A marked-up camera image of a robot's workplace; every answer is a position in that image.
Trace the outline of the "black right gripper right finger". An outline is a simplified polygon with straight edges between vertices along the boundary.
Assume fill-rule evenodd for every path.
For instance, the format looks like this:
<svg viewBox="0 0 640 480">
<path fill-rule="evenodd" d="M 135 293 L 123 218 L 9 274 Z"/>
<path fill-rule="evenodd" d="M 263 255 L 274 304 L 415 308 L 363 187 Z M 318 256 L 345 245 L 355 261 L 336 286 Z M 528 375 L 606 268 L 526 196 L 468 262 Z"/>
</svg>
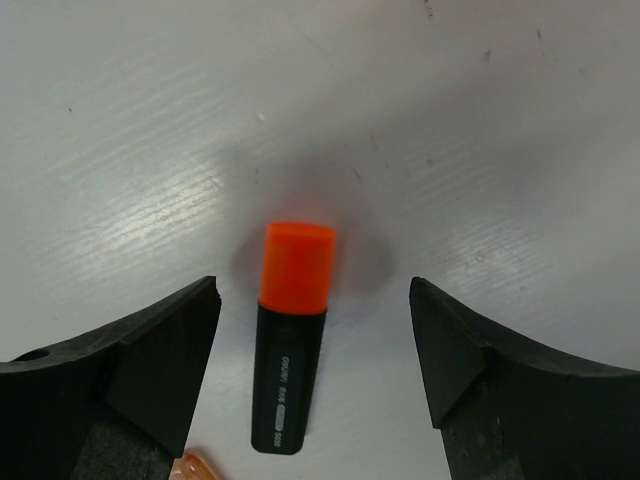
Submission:
<svg viewBox="0 0 640 480">
<path fill-rule="evenodd" d="M 412 326 L 455 479 L 635 479 L 639 375 L 528 338 L 416 277 Z"/>
</svg>

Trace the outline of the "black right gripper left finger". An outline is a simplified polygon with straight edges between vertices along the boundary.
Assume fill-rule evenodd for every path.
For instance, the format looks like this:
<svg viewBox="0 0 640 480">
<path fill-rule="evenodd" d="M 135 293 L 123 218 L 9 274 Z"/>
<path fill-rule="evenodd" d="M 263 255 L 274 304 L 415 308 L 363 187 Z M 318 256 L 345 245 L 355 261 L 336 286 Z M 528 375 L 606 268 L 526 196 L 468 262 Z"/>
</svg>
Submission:
<svg viewBox="0 0 640 480">
<path fill-rule="evenodd" d="M 221 310 L 212 276 L 1 366 L 5 479 L 166 479 Z"/>
</svg>

